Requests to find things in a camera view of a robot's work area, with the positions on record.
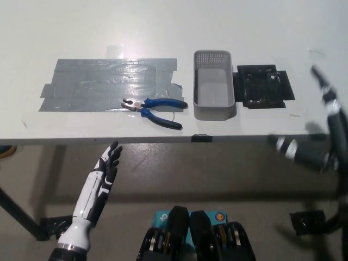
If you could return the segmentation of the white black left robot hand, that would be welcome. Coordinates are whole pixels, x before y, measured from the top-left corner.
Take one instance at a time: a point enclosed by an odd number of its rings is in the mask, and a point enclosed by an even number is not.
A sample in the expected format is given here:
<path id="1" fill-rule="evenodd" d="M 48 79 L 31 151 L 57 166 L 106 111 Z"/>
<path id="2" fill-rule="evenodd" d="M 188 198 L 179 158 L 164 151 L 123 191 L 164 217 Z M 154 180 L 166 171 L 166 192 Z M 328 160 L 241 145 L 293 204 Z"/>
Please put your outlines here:
<path id="1" fill-rule="evenodd" d="M 95 227 L 117 175 L 117 166 L 123 147 L 114 141 L 99 157 L 77 200 L 73 217 L 91 222 Z"/>

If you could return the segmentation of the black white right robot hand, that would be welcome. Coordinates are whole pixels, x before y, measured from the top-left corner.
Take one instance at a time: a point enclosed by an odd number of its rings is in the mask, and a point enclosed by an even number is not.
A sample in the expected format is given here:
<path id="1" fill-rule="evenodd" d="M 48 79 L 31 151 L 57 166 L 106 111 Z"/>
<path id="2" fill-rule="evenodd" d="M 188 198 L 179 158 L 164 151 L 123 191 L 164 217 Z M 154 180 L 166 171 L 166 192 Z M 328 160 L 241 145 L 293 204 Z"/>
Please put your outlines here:
<path id="1" fill-rule="evenodd" d="M 295 139 L 270 135 L 268 142 L 279 154 L 296 163 L 309 168 L 326 171 L 335 170 L 347 173 L 347 116 L 339 102 L 333 85 L 327 80 L 319 68 L 313 65 L 310 71 L 318 81 L 322 92 L 322 101 L 327 113 L 327 125 L 330 131 L 331 149 L 319 152 L 299 144 Z"/>

